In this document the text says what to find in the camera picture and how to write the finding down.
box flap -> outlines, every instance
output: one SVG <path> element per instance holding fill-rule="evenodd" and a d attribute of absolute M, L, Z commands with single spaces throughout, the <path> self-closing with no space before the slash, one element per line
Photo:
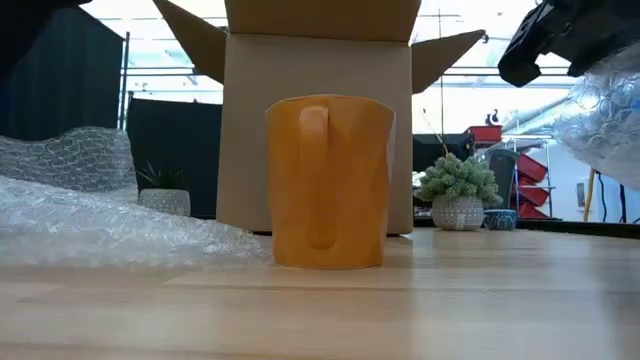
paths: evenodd
<path fill-rule="evenodd" d="M 421 0 L 225 0 L 229 30 L 408 43 Z"/>
<path fill-rule="evenodd" d="M 476 30 L 413 44 L 411 46 L 413 93 L 419 94 L 425 91 L 484 34 L 484 30 Z"/>
<path fill-rule="evenodd" d="M 224 83 L 227 33 L 168 0 L 153 0 L 196 70 Z"/>

ceramic pitcher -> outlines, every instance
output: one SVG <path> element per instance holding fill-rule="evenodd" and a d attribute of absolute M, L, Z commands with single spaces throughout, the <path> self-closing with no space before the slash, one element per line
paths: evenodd
<path fill-rule="evenodd" d="M 395 112 L 357 97 L 282 100 L 266 112 L 276 263 L 316 269 L 380 265 Z"/>

succulent plant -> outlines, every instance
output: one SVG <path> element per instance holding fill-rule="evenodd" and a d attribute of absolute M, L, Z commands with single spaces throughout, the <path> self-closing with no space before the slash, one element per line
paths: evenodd
<path fill-rule="evenodd" d="M 180 189 L 184 180 L 182 170 L 154 170 L 151 164 L 146 169 L 138 171 L 138 174 L 145 178 L 154 188 L 164 190 Z"/>
<path fill-rule="evenodd" d="M 485 207 L 502 204 L 502 198 L 496 194 L 498 185 L 493 171 L 485 161 L 473 157 L 461 161 L 449 153 L 439 158 L 435 166 L 426 170 L 420 184 L 416 196 L 423 201 L 433 201 L 437 196 L 448 199 L 476 196 Z"/>

wooden table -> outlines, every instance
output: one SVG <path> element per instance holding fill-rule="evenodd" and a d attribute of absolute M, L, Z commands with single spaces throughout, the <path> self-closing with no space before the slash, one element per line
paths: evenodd
<path fill-rule="evenodd" d="M 0 359 L 640 359 L 640 242 L 420 230 L 383 268 L 0 268 Z"/>

pitcher handle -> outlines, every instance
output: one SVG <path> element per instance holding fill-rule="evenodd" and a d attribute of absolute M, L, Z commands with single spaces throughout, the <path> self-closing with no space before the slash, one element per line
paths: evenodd
<path fill-rule="evenodd" d="M 300 112 L 300 167 L 304 181 L 308 184 L 307 221 L 311 231 L 307 236 L 309 245 L 317 250 L 330 248 L 335 242 L 331 236 L 331 196 L 329 184 L 329 109 L 325 106 L 308 106 Z"/>

